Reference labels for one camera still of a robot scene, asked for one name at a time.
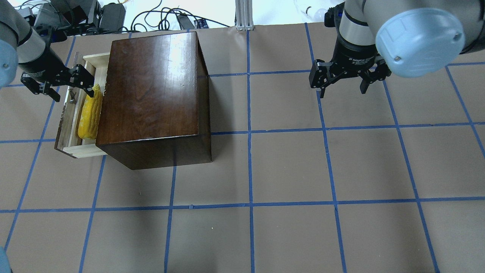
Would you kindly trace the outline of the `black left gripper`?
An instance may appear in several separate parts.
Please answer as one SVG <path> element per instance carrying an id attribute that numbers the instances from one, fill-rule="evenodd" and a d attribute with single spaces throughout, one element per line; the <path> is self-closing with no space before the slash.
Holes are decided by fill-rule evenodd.
<path id="1" fill-rule="evenodd" d="M 60 95 L 50 85 L 68 85 L 83 89 L 90 98 L 95 96 L 93 91 L 95 78 L 81 64 L 68 69 L 61 60 L 49 57 L 20 63 L 20 68 L 23 70 L 21 83 L 33 94 L 42 93 L 49 96 L 54 102 L 60 101 Z"/>

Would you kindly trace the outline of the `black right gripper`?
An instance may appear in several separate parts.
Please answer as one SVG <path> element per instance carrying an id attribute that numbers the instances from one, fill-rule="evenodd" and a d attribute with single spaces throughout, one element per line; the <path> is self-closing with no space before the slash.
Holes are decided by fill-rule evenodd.
<path id="1" fill-rule="evenodd" d="M 337 38 L 331 61 L 313 61 L 309 85 L 311 88 L 319 88 L 318 96 L 323 99 L 326 88 L 339 80 L 362 78 L 359 90 L 361 94 L 366 94 L 372 83 L 383 81 L 389 76 L 391 70 L 374 44 L 355 45 Z"/>

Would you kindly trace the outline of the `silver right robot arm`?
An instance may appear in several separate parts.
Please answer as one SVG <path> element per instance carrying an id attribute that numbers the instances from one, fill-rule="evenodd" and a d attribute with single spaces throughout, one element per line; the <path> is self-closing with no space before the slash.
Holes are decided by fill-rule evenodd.
<path id="1" fill-rule="evenodd" d="M 324 25 L 336 30 L 332 59 L 316 59 L 311 88 L 361 78 L 359 90 L 395 74 L 416 78 L 457 56 L 484 49 L 483 0 L 345 0 L 329 8 Z"/>

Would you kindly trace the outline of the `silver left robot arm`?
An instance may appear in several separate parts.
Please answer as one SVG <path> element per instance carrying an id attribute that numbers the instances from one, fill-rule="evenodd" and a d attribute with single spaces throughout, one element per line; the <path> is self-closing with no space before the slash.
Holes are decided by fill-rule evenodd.
<path id="1" fill-rule="evenodd" d="M 58 102 L 55 86 L 83 89 L 93 98 L 95 78 L 81 64 L 67 68 L 50 48 L 50 36 L 40 36 L 7 0 L 1 9 L 1 87 L 10 85 L 17 68 L 23 70 L 21 83 L 33 94 L 44 94 Z"/>

